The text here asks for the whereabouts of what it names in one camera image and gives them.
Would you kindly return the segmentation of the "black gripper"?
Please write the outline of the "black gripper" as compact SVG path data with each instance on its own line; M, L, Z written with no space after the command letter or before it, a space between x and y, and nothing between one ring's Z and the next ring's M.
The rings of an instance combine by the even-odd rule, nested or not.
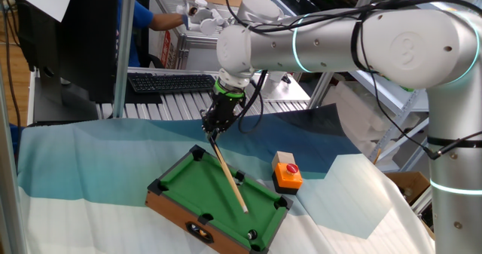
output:
M212 104L202 114L202 128L206 138L216 141L237 119L235 108L245 106L246 97L230 97L224 94L212 94Z

